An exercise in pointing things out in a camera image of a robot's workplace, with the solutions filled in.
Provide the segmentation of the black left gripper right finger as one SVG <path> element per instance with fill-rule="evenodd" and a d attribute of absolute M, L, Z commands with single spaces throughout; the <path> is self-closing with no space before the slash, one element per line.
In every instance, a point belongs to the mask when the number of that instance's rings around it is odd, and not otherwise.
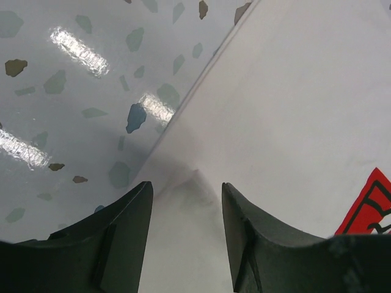
<path fill-rule="evenodd" d="M 390 292 L 390 236 L 323 239 L 300 231 L 222 185 L 234 292 Z"/>

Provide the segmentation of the white t-shirt red print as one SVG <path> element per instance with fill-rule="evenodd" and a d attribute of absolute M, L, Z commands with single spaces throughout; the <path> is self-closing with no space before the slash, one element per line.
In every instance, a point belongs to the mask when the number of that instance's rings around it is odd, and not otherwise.
<path fill-rule="evenodd" d="M 141 292 L 234 292 L 224 183 L 323 239 L 390 236 L 390 2 L 257 3 L 138 178 Z"/>

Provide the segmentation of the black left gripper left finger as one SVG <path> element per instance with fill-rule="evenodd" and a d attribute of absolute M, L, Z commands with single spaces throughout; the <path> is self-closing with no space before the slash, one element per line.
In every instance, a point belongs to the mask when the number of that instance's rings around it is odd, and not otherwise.
<path fill-rule="evenodd" d="M 144 181 L 47 240 L 1 242 L 1 292 L 137 292 L 152 204 Z"/>

